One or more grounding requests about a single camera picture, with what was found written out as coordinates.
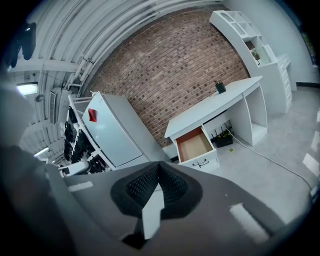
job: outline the drawer handle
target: drawer handle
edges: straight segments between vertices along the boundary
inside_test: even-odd
[[[197,162],[198,164],[192,164],[193,166],[199,166],[200,168],[201,168],[201,166],[204,166],[204,165],[206,165],[206,164],[209,164],[209,161],[208,162],[206,162],[207,161],[207,159],[204,159],[204,161],[203,162],[201,162],[201,163],[199,163],[199,162]]]

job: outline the white desk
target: white desk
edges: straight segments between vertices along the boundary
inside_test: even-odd
[[[200,171],[219,166],[208,134],[229,120],[233,131],[250,145],[267,133],[261,79],[258,76],[232,82],[226,92],[205,98],[169,121],[164,137],[175,144],[181,165]]]

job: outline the red magnet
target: red magnet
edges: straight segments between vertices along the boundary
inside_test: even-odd
[[[96,123],[97,122],[96,111],[92,108],[89,108],[88,113],[89,113],[89,121]]]

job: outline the brick wall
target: brick wall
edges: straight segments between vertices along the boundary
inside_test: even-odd
[[[124,95],[160,146],[171,118],[225,84],[248,78],[241,58],[209,23],[214,10],[185,9],[144,26],[123,42],[86,88]]]

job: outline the white strip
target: white strip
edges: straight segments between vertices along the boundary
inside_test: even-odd
[[[317,121],[317,123],[320,122],[320,109],[318,111],[318,114],[316,115],[316,121]]]
[[[229,211],[242,226],[245,234],[255,243],[261,244],[269,239],[268,233],[250,215],[242,203],[231,206]]]
[[[34,154],[33,156],[34,156],[34,157],[37,157],[37,156],[41,155],[42,153],[44,153],[44,152],[46,152],[46,151],[48,151],[48,150],[49,150],[49,148],[48,148],[48,147],[45,147],[44,149],[40,150],[38,153]]]
[[[314,136],[312,139],[312,143],[311,143],[311,149],[314,152],[318,151],[318,144],[320,142],[320,132],[318,132],[317,130],[314,132]]]
[[[68,190],[70,192],[75,192],[75,191],[79,191],[79,190],[84,190],[84,189],[87,189],[87,188],[91,188],[93,187],[94,185],[92,184],[91,181],[87,181],[85,183],[79,183],[77,185],[72,185],[72,186],[68,186]]]
[[[303,164],[316,176],[320,176],[319,162],[308,153],[305,154]]]

